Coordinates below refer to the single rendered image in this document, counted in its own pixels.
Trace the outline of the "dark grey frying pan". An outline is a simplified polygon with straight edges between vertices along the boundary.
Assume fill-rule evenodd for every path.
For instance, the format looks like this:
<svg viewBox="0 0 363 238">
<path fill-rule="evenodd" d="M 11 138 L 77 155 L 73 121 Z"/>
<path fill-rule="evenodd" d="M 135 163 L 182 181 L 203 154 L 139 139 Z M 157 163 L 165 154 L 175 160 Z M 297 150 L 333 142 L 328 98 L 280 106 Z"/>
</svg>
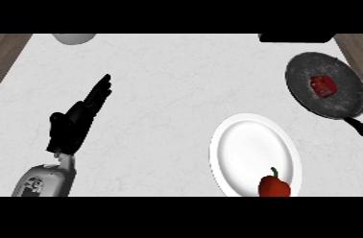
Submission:
<svg viewBox="0 0 363 238">
<path fill-rule="evenodd" d="M 318 53 L 299 54 L 287 64 L 288 90 L 309 112 L 345 120 L 363 136 L 363 80 L 336 57 Z"/>
</svg>

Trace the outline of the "red bell pepper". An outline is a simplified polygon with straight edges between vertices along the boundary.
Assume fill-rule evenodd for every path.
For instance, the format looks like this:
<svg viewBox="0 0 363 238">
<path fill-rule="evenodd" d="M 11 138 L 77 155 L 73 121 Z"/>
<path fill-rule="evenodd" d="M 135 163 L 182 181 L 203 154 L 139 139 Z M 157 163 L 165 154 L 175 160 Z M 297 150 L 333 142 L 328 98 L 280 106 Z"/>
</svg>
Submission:
<svg viewBox="0 0 363 238">
<path fill-rule="evenodd" d="M 290 184 L 278 177 L 278 171 L 272 168 L 272 175 L 265 176 L 259 184 L 259 195 L 262 197 L 290 197 Z"/>
</svg>

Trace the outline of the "red cupcake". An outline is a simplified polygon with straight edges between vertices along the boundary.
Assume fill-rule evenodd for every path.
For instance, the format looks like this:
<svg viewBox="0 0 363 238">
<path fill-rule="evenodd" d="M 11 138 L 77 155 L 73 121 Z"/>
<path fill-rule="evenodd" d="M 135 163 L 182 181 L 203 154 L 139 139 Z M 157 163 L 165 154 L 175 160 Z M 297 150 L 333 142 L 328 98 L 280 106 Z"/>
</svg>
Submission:
<svg viewBox="0 0 363 238">
<path fill-rule="evenodd" d="M 311 87 L 319 98 L 325 99 L 339 92 L 336 82 L 330 76 L 315 76 L 311 78 Z"/>
</svg>

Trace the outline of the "black flat appliance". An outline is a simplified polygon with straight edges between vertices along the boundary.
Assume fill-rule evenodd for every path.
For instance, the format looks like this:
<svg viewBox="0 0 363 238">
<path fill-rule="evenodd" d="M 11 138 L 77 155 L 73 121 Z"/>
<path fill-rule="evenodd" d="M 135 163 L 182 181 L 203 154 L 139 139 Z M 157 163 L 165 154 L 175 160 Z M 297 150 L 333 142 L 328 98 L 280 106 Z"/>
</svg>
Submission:
<svg viewBox="0 0 363 238">
<path fill-rule="evenodd" d="M 259 34 L 262 42 L 275 43 L 325 43 L 334 34 Z"/>
</svg>

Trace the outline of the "white round plate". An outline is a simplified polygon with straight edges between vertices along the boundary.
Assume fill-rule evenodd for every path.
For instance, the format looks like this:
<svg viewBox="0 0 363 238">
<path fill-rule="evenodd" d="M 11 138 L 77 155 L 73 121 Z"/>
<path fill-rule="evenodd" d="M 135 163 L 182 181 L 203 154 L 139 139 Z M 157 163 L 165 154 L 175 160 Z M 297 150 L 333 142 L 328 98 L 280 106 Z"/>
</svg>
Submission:
<svg viewBox="0 0 363 238">
<path fill-rule="evenodd" d="M 241 113 L 219 125 L 210 141 L 210 168 L 228 197 L 257 197 L 262 178 L 274 175 L 290 184 L 297 197 L 303 164 L 294 141 L 263 115 Z"/>
</svg>

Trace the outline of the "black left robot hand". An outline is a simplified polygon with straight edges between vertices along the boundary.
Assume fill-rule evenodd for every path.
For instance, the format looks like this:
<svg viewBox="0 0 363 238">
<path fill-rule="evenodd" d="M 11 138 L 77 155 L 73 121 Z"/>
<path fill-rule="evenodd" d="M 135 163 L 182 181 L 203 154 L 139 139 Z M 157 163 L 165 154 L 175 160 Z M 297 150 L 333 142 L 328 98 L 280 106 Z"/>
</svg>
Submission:
<svg viewBox="0 0 363 238">
<path fill-rule="evenodd" d="M 73 155 L 82 148 L 92 128 L 92 122 L 113 93 L 111 75 L 107 74 L 83 101 L 79 101 L 66 113 L 51 116 L 51 142 L 46 151 Z"/>
</svg>

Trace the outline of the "pale grey round bowl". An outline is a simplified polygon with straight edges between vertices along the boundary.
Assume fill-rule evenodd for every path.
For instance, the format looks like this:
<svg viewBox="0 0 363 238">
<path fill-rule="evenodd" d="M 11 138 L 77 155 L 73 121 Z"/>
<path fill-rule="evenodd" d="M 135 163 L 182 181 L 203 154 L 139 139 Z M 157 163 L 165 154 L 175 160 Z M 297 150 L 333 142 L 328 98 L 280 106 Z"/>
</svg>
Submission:
<svg viewBox="0 0 363 238">
<path fill-rule="evenodd" d="M 66 45 L 85 44 L 95 38 L 95 34 L 55 34 L 55 39 Z"/>
</svg>

